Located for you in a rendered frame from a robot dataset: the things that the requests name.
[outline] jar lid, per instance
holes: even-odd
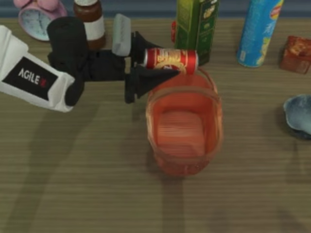
[[[74,0],[79,6],[91,6],[98,2],[98,0]]]

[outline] blue can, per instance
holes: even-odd
[[[244,23],[238,62],[246,67],[263,64],[284,0],[251,0]]]

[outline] green box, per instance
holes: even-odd
[[[196,50],[199,65],[209,62],[219,0],[177,0],[175,49]]]

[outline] pink alarm clock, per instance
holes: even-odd
[[[14,5],[20,8],[18,21],[23,30],[41,41],[49,41],[47,27],[50,22],[67,16],[60,0],[14,0]]]

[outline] table surface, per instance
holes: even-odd
[[[137,19],[133,30],[172,47],[170,22]],[[243,20],[218,20],[204,69],[223,99],[225,139],[212,163],[183,181],[157,169],[146,99],[126,105],[122,82],[87,83],[68,114],[0,94],[0,232],[310,232],[311,145],[288,134],[282,111],[287,98],[309,93],[310,73],[277,65],[287,36],[310,35],[310,23],[280,19],[265,64],[244,68],[235,58]],[[0,24],[47,62],[48,43],[14,19]],[[111,41],[112,21],[106,27]]]

